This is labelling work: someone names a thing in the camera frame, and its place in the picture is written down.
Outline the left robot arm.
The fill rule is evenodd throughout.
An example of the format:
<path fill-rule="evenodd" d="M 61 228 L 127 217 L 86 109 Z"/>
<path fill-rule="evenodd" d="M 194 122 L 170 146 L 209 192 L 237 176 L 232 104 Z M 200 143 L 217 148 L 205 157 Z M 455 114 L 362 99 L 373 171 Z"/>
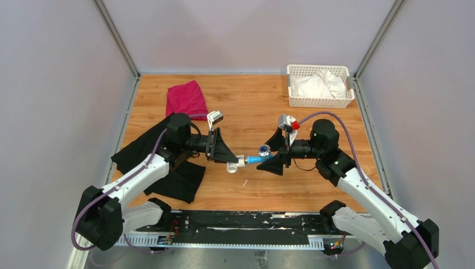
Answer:
<path fill-rule="evenodd" d="M 222 139 L 223 120 L 217 110 L 207 114 L 208 134 L 191 130 L 196 126 L 192 116 L 172 114 L 165 119 L 166 127 L 159 134 L 153 149 L 135 168 L 118 180 L 100 188 L 93 185 L 81 195 L 71 230 L 71 242 L 79 251 L 110 249 L 124 234 L 152 225 L 157 231 L 171 226 L 171 216 L 155 198 L 140 206 L 129 204 L 148 187 L 168 176 L 188 157 L 201 153 L 215 163 L 238 163 L 238 158 Z"/>

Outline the blue water faucet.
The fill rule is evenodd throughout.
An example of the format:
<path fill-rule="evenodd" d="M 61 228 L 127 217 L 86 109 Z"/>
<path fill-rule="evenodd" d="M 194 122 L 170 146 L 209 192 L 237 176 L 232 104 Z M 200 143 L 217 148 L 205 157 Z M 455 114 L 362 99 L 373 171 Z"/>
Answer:
<path fill-rule="evenodd" d="M 272 157 L 273 157 L 273 154 L 271 152 L 271 147 L 267 144 L 263 144 L 258 147 L 257 156 L 247 156 L 245 158 L 245 163 L 246 164 L 262 163 Z"/>

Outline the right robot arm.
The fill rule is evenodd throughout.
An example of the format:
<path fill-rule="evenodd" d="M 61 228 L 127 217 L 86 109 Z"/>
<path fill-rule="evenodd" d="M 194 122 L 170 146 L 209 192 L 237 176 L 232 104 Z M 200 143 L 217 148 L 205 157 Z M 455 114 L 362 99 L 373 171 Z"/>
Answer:
<path fill-rule="evenodd" d="M 258 170 L 282 175 L 292 160 L 315 160 L 318 173 L 368 213 L 362 216 L 335 200 L 320 210 L 322 231 L 353 235 L 383 255 L 391 268 L 436 268 L 439 227 L 430 219 L 420 220 L 376 186 L 363 172 L 356 153 L 347 154 L 339 147 L 339 132 L 332 121 L 316 120 L 307 140 L 295 138 L 298 127 L 290 116 L 280 120 L 267 141 L 273 156 L 261 162 Z"/>

